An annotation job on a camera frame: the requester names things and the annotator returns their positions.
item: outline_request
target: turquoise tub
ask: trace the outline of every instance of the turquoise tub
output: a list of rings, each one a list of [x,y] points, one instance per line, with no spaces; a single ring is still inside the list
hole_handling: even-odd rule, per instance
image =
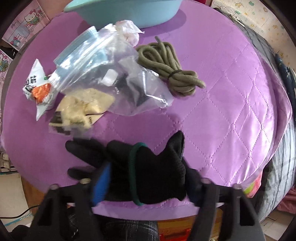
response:
[[[177,13],[182,0],[73,0],[64,12],[77,12],[100,29],[109,23],[132,20],[138,28],[164,23]]]

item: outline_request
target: purple tablecloth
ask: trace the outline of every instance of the purple tablecloth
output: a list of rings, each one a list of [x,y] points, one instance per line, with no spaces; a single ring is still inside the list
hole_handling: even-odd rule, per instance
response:
[[[36,58],[46,74],[52,73],[53,60],[88,27],[76,13],[54,18],[24,53],[7,92],[2,144],[20,174],[44,192],[53,183],[76,183],[67,169],[86,164],[66,151],[67,137],[48,132],[54,110],[35,121],[35,103],[26,100],[22,87]],[[175,47],[183,69],[197,71],[206,89],[176,98],[167,109],[133,117],[106,113],[94,125],[94,137],[103,143],[145,142],[157,154],[181,129],[191,167],[216,184],[247,187],[274,154],[291,118],[278,78],[242,32],[205,5],[183,1],[173,19],[145,29],[140,44],[154,42],[155,35]],[[98,214],[140,220],[179,218],[196,211],[187,200],[176,199],[142,207],[102,202],[94,208]]]

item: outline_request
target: black cable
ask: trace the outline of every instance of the black cable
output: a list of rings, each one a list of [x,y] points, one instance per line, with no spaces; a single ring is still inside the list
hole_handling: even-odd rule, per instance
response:
[[[20,218],[21,216],[23,216],[26,212],[30,211],[33,208],[39,207],[39,205],[36,206],[32,206],[30,208],[28,208],[26,211],[24,211],[22,214],[16,216],[16,217],[0,217],[0,219],[14,219],[14,218]]]

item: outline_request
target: floral wallpaper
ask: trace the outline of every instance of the floral wallpaper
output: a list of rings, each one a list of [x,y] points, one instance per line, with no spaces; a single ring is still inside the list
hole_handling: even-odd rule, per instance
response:
[[[211,7],[219,7],[260,34],[296,70],[296,47],[277,17],[259,0],[213,0]]]

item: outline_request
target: green rubber band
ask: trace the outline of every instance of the green rubber band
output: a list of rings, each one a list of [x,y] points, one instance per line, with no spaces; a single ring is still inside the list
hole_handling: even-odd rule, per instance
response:
[[[135,144],[128,156],[128,178],[130,183],[130,191],[131,191],[131,197],[133,199],[133,202],[138,205],[142,206],[144,203],[141,203],[139,200],[139,197],[137,195],[137,184],[136,184],[136,155],[137,151],[140,147],[147,147],[145,143],[138,142]]]

